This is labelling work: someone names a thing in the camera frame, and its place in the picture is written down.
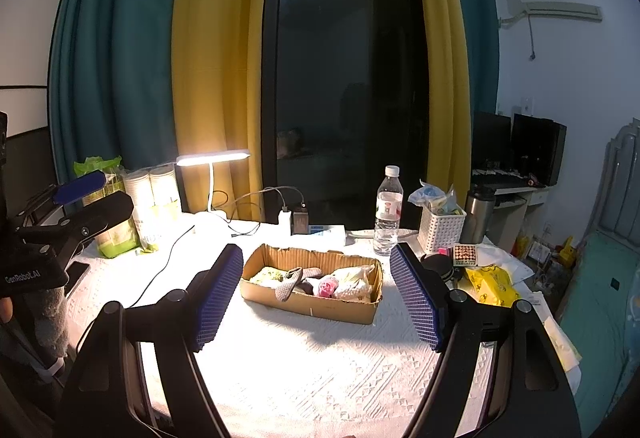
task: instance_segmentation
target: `gray headboard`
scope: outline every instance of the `gray headboard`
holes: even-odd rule
[[[598,230],[640,253],[640,120],[620,129],[607,152],[587,234]]]

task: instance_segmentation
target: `air conditioner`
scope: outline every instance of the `air conditioner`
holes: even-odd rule
[[[600,0],[507,0],[514,20],[529,14],[602,21],[599,3]]]

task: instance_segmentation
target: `yellow curtain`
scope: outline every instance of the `yellow curtain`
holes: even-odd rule
[[[429,59],[427,180],[463,202],[471,178],[471,117],[460,0],[422,0]]]
[[[260,57],[264,0],[175,0],[172,81],[180,154],[248,148],[247,160],[214,166],[214,185],[233,199],[262,187]],[[209,169],[183,168],[191,212],[207,207]],[[215,194],[213,204],[225,197]],[[260,198],[253,196],[251,201]],[[225,208],[231,215],[233,207]],[[256,206],[241,217],[259,219]]]

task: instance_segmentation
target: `plastic bottle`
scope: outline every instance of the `plastic bottle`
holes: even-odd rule
[[[398,242],[398,228],[402,213],[402,186],[400,168],[387,165],[385,179],[378,189],[376,201],[376,226],[373,230],[373,250],[380,256],[388,256]]]

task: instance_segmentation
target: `teal curtain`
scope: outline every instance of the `teal curtain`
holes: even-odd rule
[[[87,156],[130,169],[177,155],[171,88],[174,0],[61,0],[49,67],[59,182]]]
[[[495,0],[460,0],[465,21],[471,115],[495,113],[500,67],[498,13]]]

